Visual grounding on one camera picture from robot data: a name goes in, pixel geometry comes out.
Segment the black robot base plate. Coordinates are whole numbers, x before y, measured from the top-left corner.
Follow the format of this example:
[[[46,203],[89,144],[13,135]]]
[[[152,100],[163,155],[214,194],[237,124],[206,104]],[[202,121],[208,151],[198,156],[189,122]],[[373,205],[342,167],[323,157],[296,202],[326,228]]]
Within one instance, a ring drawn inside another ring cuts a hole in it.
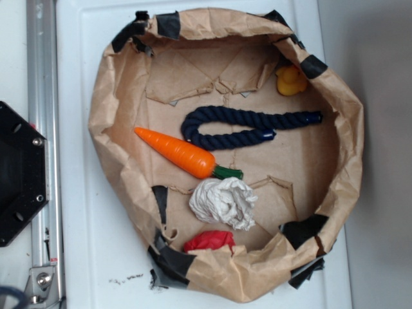
[[[1,246],[7,247],[48,202],[46,139],[1,102]]]

